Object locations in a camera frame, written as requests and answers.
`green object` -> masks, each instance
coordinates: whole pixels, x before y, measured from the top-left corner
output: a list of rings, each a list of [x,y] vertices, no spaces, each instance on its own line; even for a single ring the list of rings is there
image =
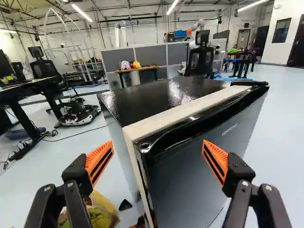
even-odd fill
[[[232,48],[228,51],[228,53],[237,53],[239,52],[239,50],[235,49],[235,48]]]

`fridge top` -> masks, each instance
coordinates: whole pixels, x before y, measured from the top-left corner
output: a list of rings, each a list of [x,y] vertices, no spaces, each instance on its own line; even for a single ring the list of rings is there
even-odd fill
[[[227,82],[180,76],[102,93],[98,99],[125,127],[229,86]]]

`ceiling light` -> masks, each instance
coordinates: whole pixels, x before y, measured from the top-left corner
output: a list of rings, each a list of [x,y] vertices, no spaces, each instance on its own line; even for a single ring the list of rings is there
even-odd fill
[[[169,15],[172,10],[174,9],[174,7],[177,5],[177,3],[179,3],[180,0],[175,0],[172,5],[170,6],[170,8],[168,9],[167,15]]]
[[[250,5],[247,5],[247,6],[245,6],[245,7],[242,7],[242,8],[240,8],[240,9],[238,9],[238,12],[242,12],[242,11],[244,11],[244,10],[247,10],[247,9],[249,9],[249,8],[251,8],[251,7],[257,6],[257,5],[262,4],[262,3],[264,3],[264,2],[267,2],[267,1],[269,1],[269,0],[260,0],[260,1],[256,1],[256,2],[254,2],[254,3],[252,3],[252,4],[250,4]]]
[[[0,28],[0,32],[17,33],[16,31],[7,30],[7,29],[2,29],[2,28]]]
[[[89,22],[93,22],[93,20],[85,12],[83,12],[77,5],[75,5],[73,3],[71,5],[81,16],[83,16]]]

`computer monitor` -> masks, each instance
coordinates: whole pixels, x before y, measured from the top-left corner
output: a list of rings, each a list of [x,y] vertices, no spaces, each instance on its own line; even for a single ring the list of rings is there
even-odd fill
[[[13,62],[11,63],[13,65],[14,71],[16,73],[16,76],[19,81],[25,81],[25,77],[23,74],[23,65],[21,62]]]
[[[0,78],[15,75],[15,72],[12,69],[10,62],[4,54],[3,50],[0,50],[0,69]]]
[[[29,47],[28,50],[33,58],[42,58],[44,56],[44,53],[40,46]]]
[[[195,44],[196,45],[207,45],[209,42],[210,30],[201,30],[196,32]]]

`yellow bag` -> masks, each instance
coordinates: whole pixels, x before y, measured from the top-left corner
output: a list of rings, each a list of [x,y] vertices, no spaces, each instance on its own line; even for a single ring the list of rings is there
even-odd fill
[[[85,203],[93,228],[114,228],[119,223],[115,207],[98,191],[93,190],[90,197],[85,199]],[[66,207],[59,216],[58,228],[70,228]]]

